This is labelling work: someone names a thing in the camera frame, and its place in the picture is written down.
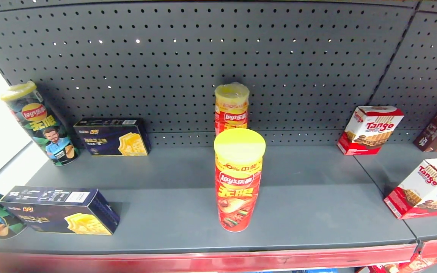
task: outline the metal shelf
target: metal shelf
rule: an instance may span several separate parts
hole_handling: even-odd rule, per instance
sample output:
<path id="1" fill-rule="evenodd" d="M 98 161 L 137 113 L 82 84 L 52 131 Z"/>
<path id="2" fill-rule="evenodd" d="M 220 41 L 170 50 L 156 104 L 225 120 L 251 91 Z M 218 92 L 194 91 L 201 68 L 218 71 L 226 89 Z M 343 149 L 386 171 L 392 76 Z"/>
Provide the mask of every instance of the metal shelf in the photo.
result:
<path id="1" fill-rule="evenodd" d="M 412 144 L 386 145 L 377 155 L 356 159 L 385 195 L 399 185 L 416 166 L 437 152 L 421 152 Z M 437 216 L 405 220 L 416 238 L 424 243 L 423 257 L 437 257 Z"/>
<path id="2" fill-rule="evenodd" d="M 205 147 L 158 148 L 149 157 L 137 158 L 84 153 L 62 168 L 47 163 L 28 185 L 101 189 L 121 210 L 118 231 L 97 237 L 28 229 L 11 240 L 0 240 L 0 251 L 234 252 L 414 241 L 404 223 L 382 206 L 382 194 L 361 166 L 334 146 L 268 147 L 255 214 L 239 234 L 218 223 L 213 168 L 214 151 Z"/>

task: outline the food image on packaging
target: food image on packaging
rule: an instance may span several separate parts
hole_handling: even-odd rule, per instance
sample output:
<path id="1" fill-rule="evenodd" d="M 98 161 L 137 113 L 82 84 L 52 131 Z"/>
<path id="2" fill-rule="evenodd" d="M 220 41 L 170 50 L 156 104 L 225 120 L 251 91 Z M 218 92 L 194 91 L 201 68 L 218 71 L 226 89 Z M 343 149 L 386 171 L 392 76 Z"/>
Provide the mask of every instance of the food image on packaging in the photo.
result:
<path id="1" fill-rule="evenodd" d="M 220 224 L 231 232 L 249 225 L 259 194 L 266 142 L 252 130 L 235 128 L 214 142 L 215 190 Z"/>
<path id="2" fill-rule="evenodd" d="M 127 133 L 119 138 L 118 150 L 123 155 L 148 155 L 141 135 L 138 133 Z"/>
<path id="3" fill-rule="evenodd" d="M 72 144 L 62 122 L 44 102 L 35 83 L 28 81 L 11 86 L 0 98 L 55 165 L 68 164 L 78 157 L 78 149 Z"/>
<path id="4" fill-rule="evenodd" d="M 215 89 L 215 135 L 232 128 L 247 128 L 249 89 L 240 83 Z"/>
<path id="5" fill-rule="evenodd" d="M 92 214 L 76 213 L 64 218 L 68 229 L 77 234 L 111 235 L 109 230 Z"/>

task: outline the chip canister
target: chip canister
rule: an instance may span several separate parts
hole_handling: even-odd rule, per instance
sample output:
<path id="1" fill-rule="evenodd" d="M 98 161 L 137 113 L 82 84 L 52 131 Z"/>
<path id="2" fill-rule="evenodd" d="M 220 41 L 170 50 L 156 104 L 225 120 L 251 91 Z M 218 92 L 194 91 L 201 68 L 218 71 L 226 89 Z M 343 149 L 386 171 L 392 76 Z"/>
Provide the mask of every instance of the chip canister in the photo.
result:
<path id="1" fill-rule="evenodd" d="M 1 95 L 19 125 L 56 166 L 73 162 L 79 155 L 65 126 L 45 104 L 35 83 L 13 85 Z"/>

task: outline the lay's logo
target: lay's logo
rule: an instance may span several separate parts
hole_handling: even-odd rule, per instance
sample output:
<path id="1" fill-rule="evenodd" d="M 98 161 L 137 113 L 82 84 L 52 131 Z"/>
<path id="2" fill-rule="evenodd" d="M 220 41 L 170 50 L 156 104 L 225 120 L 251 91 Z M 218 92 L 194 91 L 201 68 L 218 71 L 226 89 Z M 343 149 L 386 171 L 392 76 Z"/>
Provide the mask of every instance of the lay's logo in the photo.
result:
<path id="1" fill-rule="evenodd" d="M 42 121 L 47 117 L 47 109 L 43 104 L 26 104 L 21 114 L 27 121 Z"/>
<path id="2" fill-rule="evenodd" d="M 225 173 L 220 173 L 220 181 L 229 185 L 248 185 L 253 181 L 254 175 L 247 178 L 235 178 Z"/>

